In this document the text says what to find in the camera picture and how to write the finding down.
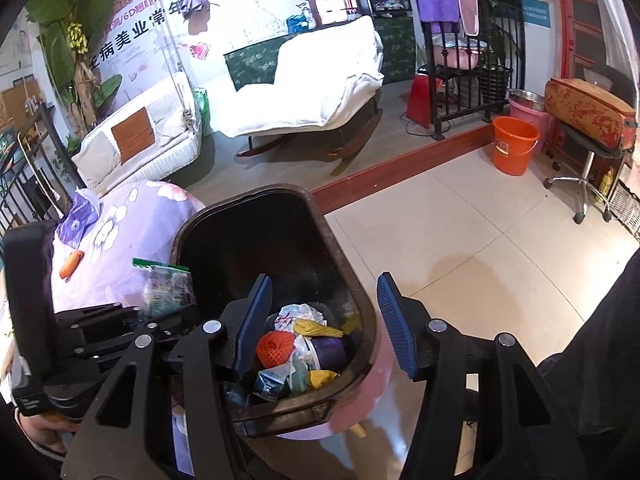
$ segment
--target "chrome chair base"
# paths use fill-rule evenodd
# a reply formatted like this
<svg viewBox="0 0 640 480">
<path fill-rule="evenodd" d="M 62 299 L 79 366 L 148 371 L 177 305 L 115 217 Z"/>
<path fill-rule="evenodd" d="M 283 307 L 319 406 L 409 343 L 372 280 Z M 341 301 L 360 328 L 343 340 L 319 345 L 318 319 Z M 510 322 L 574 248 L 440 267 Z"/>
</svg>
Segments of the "chrome chair base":
<svg viewBox="0 0 640 480">
<path fill-rule="evenodd" d="M 574 222 L 577 223 L 578 225 L 580 225 L 584 220 L 585 216 L 587 216 L 587 210 L 589 209 L 589 197 L 587 194 L 587 189 L 591 189 L 591 191 L 593 191 L 594 194 L 599 196 L 604 202 L 604 211 L 602 212 L 602 219 L 605 222 L 609 222 L 612 218 L 611 209 L 609 206 L 609 200 L 607 199 L 606 196 L 604 196 L 600 192 L 600 190 L 597 187 L 593 186 L 588 181 L 589 172 L 591 171 L 591 165 L 593 164 L 593 157 L 594 157 L 594 153 L 589 152 L 589 155 L 587 156 L 587 160 L 584 163 L 584 167 L 582 168 L 581 176 L 559 175 L 553 178 L 546 178 L 545 181 L 543 182 L 543 185 L 545 186 L 546 189 L 551 188 L 554 182 L 558 182 L 561 180 L 580 183 L 580 187 L 582 188 L 582 208 L 580 211 L 576 212 L 576 214 L 574 215 Z"/>
</svg>

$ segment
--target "orange bucket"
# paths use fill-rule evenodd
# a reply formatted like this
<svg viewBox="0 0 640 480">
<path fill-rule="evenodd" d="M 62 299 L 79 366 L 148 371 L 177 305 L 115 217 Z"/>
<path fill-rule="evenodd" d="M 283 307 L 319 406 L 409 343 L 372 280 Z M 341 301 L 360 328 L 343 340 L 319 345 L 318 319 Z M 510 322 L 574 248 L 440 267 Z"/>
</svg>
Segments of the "orange bucket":
<svg viewBox="0 0 640 480">
<path fill-rule="evenodd" d="M 538 129 L 513 117 L 494 119 L 494 164 L 501 172 L 520 176 L 527 171 L 533 149 L 540 141 Z"/>
</svg>

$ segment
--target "tile floor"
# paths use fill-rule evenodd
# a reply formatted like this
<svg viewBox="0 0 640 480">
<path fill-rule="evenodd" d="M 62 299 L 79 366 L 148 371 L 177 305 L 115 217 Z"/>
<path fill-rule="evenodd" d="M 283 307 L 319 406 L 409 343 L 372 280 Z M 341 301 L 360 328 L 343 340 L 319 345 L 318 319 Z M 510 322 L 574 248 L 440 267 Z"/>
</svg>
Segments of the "tile floor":
<svg viewBox="0 0 640 480">
<path fill-rule="evenodd" d="M 432 316 L 470 335 L 511 332 L 537 364 L 567 345 L 638 248 L 622 225 L 604 223 L 593 208 L 575 225 L 576 189 L 544 189 L 551 172 L 548 158 L 537 156 L 524 176 L 507 176 L 477 150 L 326 218 L 374 304 L 376 277 L 388 270 Z M 422 393 L 395 368 L 362 423 L 365 438 L 273 437 L 257 450 L 293 479 L 395 480 Z M 474 441 L 465 426 L 458 472 L 471 466 Z M 313 467 L 301 467 L 300 457 L 313 457 Z"/>
<path fill-rule="evenodd" d="M 327 152 L 343 144 L 342 134 L 337 130 L 294 134 L 274 150 L 247 158 L 235 156 L 246 148 L 245 137 L 229 139 L 215 132 L 203 139 L 199 158 L 172 174 L 171 182 L 208 205 L 267 184 L 286 182 L 315 189 L 431 144 L 435 142 L 431 137 L 407 134 L 409 131 L 423 135 L 423 127 L 401 119 L 411 84 L 411 81 L 399 81 L 382 87 L 380 124 L 363 149 L 346 160 L 326 159 Z M 370 113 L 369 108 L 363 113 Z M 451 129 L 444 136 L 449 138 L 482 125 L 478 114 L 458 118 L 451 121 Z"/>
</svg>

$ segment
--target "purple container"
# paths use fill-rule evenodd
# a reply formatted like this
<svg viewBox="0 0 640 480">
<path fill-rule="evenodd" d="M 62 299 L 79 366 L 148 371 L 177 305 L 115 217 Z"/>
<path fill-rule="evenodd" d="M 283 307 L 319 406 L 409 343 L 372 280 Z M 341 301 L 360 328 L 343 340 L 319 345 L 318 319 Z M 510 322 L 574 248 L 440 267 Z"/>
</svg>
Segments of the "purple container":
<svg viewBox="0 0 640 480">
<path fill-rule="evenodd" d="M 347 354 L 339 337 L 313 337 L 311 344 L 316 350 L 320 370 L 341 372 L 347 367 Z"/>
</svg>

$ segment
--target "white blanket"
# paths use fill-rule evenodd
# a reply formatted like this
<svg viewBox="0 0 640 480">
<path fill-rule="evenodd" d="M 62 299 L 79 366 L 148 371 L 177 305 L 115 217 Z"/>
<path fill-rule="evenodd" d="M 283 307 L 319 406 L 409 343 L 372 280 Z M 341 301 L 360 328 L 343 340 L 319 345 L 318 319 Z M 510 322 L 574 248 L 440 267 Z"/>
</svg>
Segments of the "white blanket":
<svg viewBox="0 0 640 480">
<path fill-rule="evenodd" d="M 280 47 L 273 84 L 245 85 L 218 110 L 227 137 L 337 128 L 382 86 L 382 43 L 369 16 Z"/>
</svg>

